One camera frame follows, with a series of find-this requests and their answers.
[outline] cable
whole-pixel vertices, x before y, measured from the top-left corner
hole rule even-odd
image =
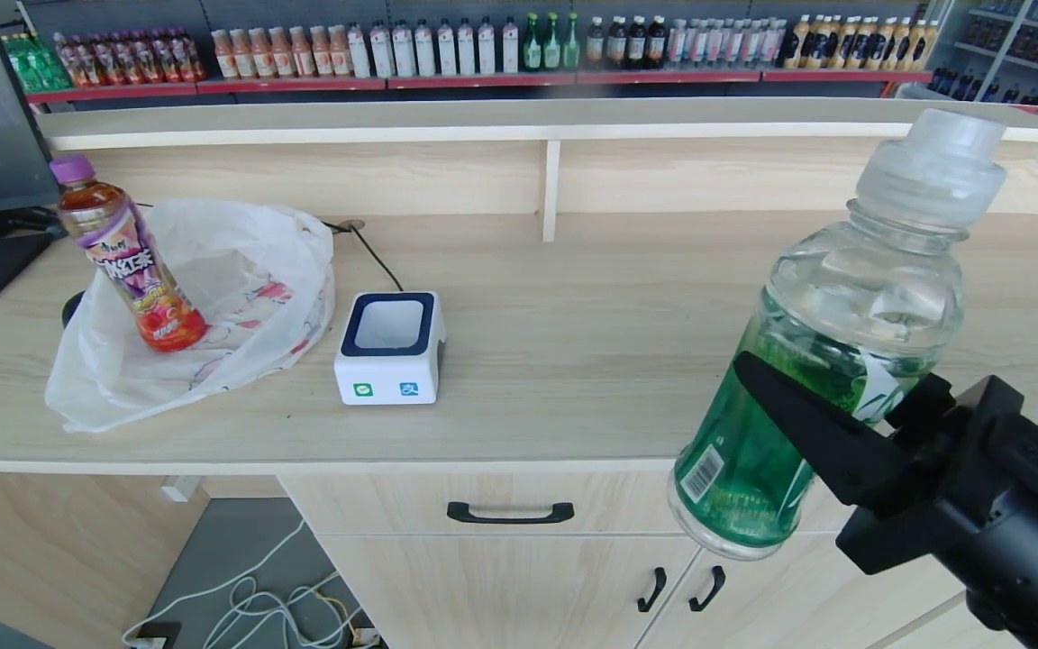
[[[120,639],[122,640],[122,644],[131,646],[133,649],[141,649],[143,646],[148,646],[148,644],[140,642],[140,640],[143,639],[131,638],[131,633],[135,632],[136,629],[139,629],[141,625],[148,623],[148,621],[157,620],[158,618],[166,615],[166,612],[169,612],[170,609],[173,609],[176,604],[182,603],[182,601],[195,599],[197,597],[204,597],[213,594],[213,592],[222,591],[223,588],[229,586],[230,593],[227,595],[227,600],[230,603],[230,610],[226,612],[226,615],[223,615],[219,619],[218,623],[215,623],[215,627],[211,628],[211,632],[208,633],[207,640],[202,641],[202,649],[214,649],[219,640],[222,640],[222,637],[225,637],[226,633],[230,631],[230,628],[235,627],[235,625],[239,623],[239,620],[242,620],[243,618],[258,618],[254,627],[251,627],[250,631],[247,631],[246,636],[227,648],[239,649],[240,646],[243,646],[244,642],[247,642],[247,640],[249,640],[252,636],[255,636],[255,632],[258,631],[264,624],[267,624],[267,620],[275,616],[281,616],[285,620],[285,625],[280,627],[283,629],[283,649],[291,649],[288,629],[294,632],[296,641],[299,642],[299,645],[304,648],[337,649],[338,646],[342,646],[343,644],[343,629],[351,629],[351,638],[354,638],[354,625],[352,625],[352,620],[354,620],[355,616],[358,616],[358,613],[363,610],[362,606],[358,606],[349,615],[349,613],[347,613],[347,607],[343,604],[343,601],[338,601],[333,597],[328,597],[321,594],[321,592],[318,592],[318,589],[330,583],[331,579],[338,577],[337,571],[331,572],[330,575],[318,580],[318,583],[313,586],[300,586],[294,589],[294,591],[291,592],[291,595],[289,595],[285,599],[280,599],[277,595],[272,594],[272,592],[257,591],[256,588],[258,588],[258,583],[255,580],[254,575],[251,575],[251,572],[258,570],[258,568],[263,567],[264,564],[267,564],[269,560],[275,556],[276,551],[280,550],[281,547],[291,541],[292,538],[296,537],[296,535],[299,534],[305,525],[306,521],[300,521],[299,525],[297,525],[291,534],[284,536],[283,540],[277,543],[275,547],[272,547],[271,551],[268,551],[267,556],[265,556],[260,563],[254,564],[254,566],[239,572],[238,575],[225,580],[225,583],[219,584],[219,586],[209,588],[206,591],[191,592],[190,595],[179,597],[174,601],[170,601],[169,604],[166,604],[166,607],[162,609],[161,612],[155,613],[155,615],[141,620],[135,625],[132,625],[131,628],[128,628],[127,631],[122,633],[122,639]],[[243,585],[250,586],[249,594],[244,597],[244,599],[236,601],[236,593],[240,591],[240,587]],[[330,632],[329,636],[318,640],[305,638],[299,628],[296,618],[294,618],[291,613],[293,604],[311,594],[313,594],[317,599],[320,599],[328,604],[331,615],[333,615],[335,621],[337,621],[337,628],[335,628],[333,632]],[[269,607],[250,610],[250,605],[258,599],[268,599],[271,601],[272,605]],[[335,610],[334,606],[338,606],[342,612]],[[359,649],[371,648],[372,646],[363,646],[363,648]]]

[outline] bottle neck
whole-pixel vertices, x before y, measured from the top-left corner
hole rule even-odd
[[[967,239],[967,229],[962,227],[939,227],[918,222],[892,221],[890,218],[870,213],[863,209],[856,198],[848,201],[851,214],[848,221],[859,233],[867,235],[884,246],[907,251],[907,253],[937,256],[946,254],[952,243]]]

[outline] drawer handle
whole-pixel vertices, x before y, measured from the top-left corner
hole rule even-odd
[[[728,580],[728,574],[723,571],[723,567],[715,566],[712,568],[712,591],[707,594],[706,599],[700,601],[692,597],[687,600],[687,606],[691,607],[692,612],[703,612],[708,604],[712,603],[712,599],[715,599],[715,596],[720,594],[720,589],[723,588],[723,584]]]
[[[659,593],[663,592],[663,587],[666,587],[666,570],[656,567],[655,591],[652,591],[651,599],[643,599],[643,597],[639,597],[637,602],[639,613],[647,613],[651,611],[652,605],[655,604],[655,600],[659,599]]]
[[[569,521],[576,517],[576,506],[570,503],[556,503],[551,506],[551,513],[541,518],[487,518],[470,513],[470,505],[466,503],[447,503],[447,518],[459,522],[476,522],[480,525],[552,525],[555,522]]]

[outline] cabinet door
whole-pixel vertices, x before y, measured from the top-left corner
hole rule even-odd
[[[633,649],[695,555],[680,537],[319,538],[394,649]]]
[[[703,612],[713,568],[723,588]],[[836,547],[836,536],[792,536],[761,562],[702,551],[652,623],[644,649],[863,648],[903,627],[963,587],[924,558],[868,576]]]

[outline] bottle cap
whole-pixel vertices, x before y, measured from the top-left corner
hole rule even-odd
[[[54,180],[58,181],[58,184],[70,185],[72,182],[93,178],[94,167],[91,166],[86,156],[72,154],[51,161],[51,173],[54,173]]]

